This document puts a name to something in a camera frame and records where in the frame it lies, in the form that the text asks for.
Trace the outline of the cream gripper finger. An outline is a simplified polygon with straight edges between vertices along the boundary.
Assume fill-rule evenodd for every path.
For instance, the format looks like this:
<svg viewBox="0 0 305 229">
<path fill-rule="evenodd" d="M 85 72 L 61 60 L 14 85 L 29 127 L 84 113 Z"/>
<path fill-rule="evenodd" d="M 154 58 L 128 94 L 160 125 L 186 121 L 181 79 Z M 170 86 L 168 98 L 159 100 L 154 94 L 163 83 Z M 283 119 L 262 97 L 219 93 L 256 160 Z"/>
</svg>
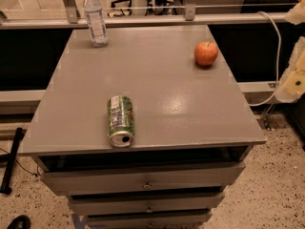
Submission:
<svg viewBox="0 0 305 229">
<path fill-rule="evenodd" d="M 274 97 L 282 103 L 292 103 L 305 94 L 305 37 L 295 43 L 289 66 L 279 79 Z"/>
<path fill-rule="evenodd" d="M 286 15 L 285 20 L 298 25 L 305 22 L 305 0 L 298 2 Z"/>
</svg>

